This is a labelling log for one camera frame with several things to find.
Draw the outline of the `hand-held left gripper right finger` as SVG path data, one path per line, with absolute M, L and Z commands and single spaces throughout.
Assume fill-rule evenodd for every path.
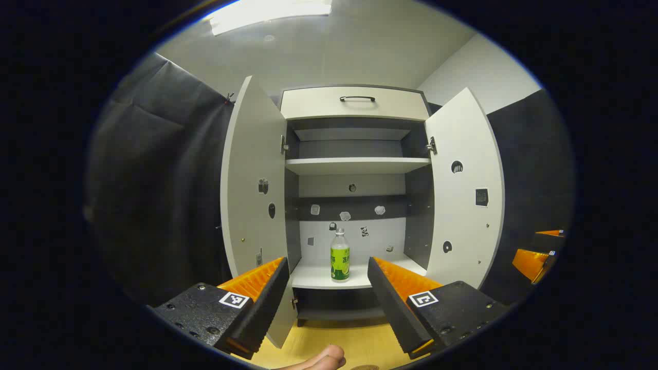
M 466 342 L 509 310 L 463 281 L 440 284 L 382 258 L 369 258 L 367 276 L 411 360 Z

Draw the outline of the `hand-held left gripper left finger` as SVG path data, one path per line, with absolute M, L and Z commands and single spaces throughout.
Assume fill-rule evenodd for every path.
M 288 280 L 288 260 L 280 257 L 218 286 L 193 284 L 147 309 L 191 340 L 251 360 L 277 314 Z

